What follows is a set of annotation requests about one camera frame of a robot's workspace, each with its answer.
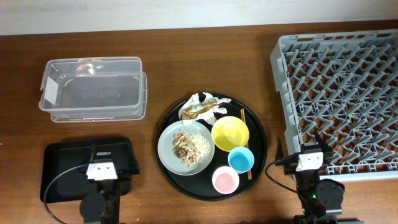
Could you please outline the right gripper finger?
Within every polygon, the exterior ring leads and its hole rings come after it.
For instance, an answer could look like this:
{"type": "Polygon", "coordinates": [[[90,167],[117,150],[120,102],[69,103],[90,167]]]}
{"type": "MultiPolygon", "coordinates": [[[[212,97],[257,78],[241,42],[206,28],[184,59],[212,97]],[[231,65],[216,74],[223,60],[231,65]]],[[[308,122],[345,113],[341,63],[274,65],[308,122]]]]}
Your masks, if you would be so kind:
{"type": "Polygon", "coordinates": [[[322,150],[322,153],[333,154],[333,149],[327,144],[327,142],[325,142],[317,132],[314,135],[318,143],[318,147],[322,150]]]}
{"type": "Polygon", "coordinates": [[[281,138],[278,137],[278,144],[277,144],[277,151],[276,151],[276,155],[275,155],[275,160],[281,160],[284,157],[284,152],[283,152],[283,148],[282,148],[282,141],[281,138]]]}

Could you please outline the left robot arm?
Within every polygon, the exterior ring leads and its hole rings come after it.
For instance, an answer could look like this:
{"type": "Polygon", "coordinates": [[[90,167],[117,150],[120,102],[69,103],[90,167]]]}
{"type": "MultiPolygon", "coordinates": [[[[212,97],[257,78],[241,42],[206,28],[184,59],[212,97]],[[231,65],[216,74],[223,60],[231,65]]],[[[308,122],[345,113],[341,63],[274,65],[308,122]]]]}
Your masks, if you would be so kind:
{"type": "Polygon", "coordinates": [[[140,173],[131,144],[92,147],[86,169],[89,182],[96,190],[80,202],[84,223],[119,223],[121,196],[131,189],[133,175],[140,173]]]}

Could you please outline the gold snack wrapper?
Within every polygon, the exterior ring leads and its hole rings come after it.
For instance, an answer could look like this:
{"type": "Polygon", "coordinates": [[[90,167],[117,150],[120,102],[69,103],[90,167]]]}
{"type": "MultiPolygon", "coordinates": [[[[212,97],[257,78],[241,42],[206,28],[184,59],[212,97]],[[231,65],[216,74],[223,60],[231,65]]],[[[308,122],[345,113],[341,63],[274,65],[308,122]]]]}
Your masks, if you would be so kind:
{"type": "Polygon", "coordinates": [[[192,106],[182,110],[181,119],[194,119],[199,114],[202,114],[202,113],[205,113],[205,112],[211,110],[216,105],[217,105],[216,101],[192,105],[192,106]]]}

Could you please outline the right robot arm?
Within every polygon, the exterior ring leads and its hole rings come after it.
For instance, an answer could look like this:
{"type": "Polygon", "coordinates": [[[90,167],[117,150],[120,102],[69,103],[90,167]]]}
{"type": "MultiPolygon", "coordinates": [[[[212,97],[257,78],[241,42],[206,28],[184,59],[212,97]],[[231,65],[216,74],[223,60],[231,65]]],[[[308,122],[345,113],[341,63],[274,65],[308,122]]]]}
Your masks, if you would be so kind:
{"type": "Polygon", "coordinates": [[[302,214],[293,217],[293,222],[305,223],[362,223],[362,220],[340,220],[343,212],[341,204],[345,186],[332,179],[321,179],[320,171],[326,168],[334,155],[333,149],[315,133],[315,141],[303,143],[299,152],[283,156],[282,142],[278,140],[275,161],[269,166],[283,166],[285,175],[293,175],[296,189],[280,182],[271,181],[278,186],[295,193],[302,205],[302,214]]]}

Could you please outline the white napkin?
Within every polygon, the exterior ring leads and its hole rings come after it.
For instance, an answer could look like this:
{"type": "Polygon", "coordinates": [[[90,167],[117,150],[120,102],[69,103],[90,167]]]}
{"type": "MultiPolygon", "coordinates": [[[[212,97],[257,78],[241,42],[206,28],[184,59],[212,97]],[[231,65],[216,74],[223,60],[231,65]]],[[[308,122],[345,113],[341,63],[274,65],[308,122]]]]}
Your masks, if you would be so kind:
{"type": "Polygon", "coordinates": [[[210,125],[214,125],[217,121],[216,117],[215,117],[215,113],[220,113],[220,114],[226,114],[228,112],[228,110],[224,107],[222,107],[223,104],[226,103],[230,103],[231,99],[230,98],[218,98],[213,96],[211,93],[207,93],[207,92],[203,92],[205,99],[203,101],[200,100],[199,98],[199,93],[196,93],[194,95],[192,95],[187,102],[179,109],[178,111],[178,118],[180,120],[182,120],[183,125],[185,126],[189,126],[191,125],[194,121],[198,121],[198,120],[204,120],[206,123],[210,124],[210,125]],[[199,114],[196,118],[194,119],[181,119],[181,115],[182,115],[182,110],[185,108],[188,108],[192,105],[196,105],[199,103],[209,103],[211,101],[216,101],[217,105],[214,106],[211,110],[199,114]]]}

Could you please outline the light blue cup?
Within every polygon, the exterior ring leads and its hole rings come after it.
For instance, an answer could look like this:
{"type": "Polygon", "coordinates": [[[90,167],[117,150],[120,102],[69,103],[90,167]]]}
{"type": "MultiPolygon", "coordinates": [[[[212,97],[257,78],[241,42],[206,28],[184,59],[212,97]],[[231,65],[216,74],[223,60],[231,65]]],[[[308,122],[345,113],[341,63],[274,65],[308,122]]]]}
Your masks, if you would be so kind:
{"type": "Polygon", "coordinates": [[[246,147],[236,147],[228,154],[228,164],[238,174],[243,174],[253,167],[254,154],[246,147]]]}

